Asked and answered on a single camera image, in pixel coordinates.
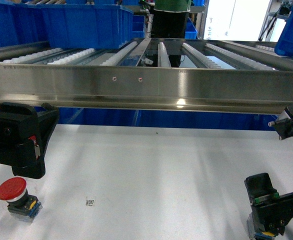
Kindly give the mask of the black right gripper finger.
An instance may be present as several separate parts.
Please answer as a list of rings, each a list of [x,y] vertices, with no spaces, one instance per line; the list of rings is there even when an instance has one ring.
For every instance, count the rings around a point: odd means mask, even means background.
[[[250,200],[263,196],[279,195],[278,191],[273,188],[270,176],[266,172],[247,177],[244,184]]]

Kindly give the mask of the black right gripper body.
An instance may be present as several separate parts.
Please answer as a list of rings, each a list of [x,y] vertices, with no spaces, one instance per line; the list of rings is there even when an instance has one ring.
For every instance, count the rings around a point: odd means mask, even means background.
[[[285,233],[293,218],[293,192],[284,195],[267,195],[251,200],[254,225],[263,232]]]

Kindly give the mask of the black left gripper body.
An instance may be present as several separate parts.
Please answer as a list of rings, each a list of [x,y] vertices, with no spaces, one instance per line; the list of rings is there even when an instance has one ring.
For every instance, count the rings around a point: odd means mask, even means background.
[[[21,103],[0,103],[0,164],[14,176],[40,179],[46,173],[45,154],[60,112],[49,103],[43,111]]]

